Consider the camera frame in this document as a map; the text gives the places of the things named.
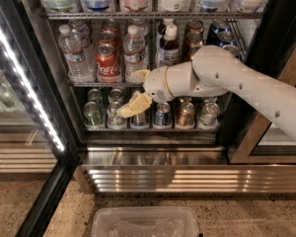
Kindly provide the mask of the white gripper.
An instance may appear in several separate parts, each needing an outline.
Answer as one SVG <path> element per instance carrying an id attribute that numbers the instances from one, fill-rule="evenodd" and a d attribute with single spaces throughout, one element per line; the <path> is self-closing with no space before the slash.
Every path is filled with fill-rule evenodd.
<path id="1" fill-rule="evenodd" d="M 190 64 L 163 66 L 151 72 L 148 69 L 136 70 L 130 74 L 130 82 L 144 82 L 143 88 L 148 94 L 135 91 L 129 102 L 117 110 L 117 114 L 125 119 L 148 110 L 152 100 L 156 103 L 170 102 L 175 97 L 191 97 L 196 91 L 196 76 Z"/>

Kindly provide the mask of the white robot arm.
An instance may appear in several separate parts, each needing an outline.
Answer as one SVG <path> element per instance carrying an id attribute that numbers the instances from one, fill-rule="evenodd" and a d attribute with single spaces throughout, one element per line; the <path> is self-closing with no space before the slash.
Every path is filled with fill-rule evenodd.
<path id="1" fill-rule="evenodd" d="M 232 92 L 296 141 L 296 87 L 255 71 L 217 45 L 200 48 L 191 61 L 152 70 L 145 76 L 143 88 L 117 110 L 121 117 L 133 117 L 153 103 L 180 96 Z"/>

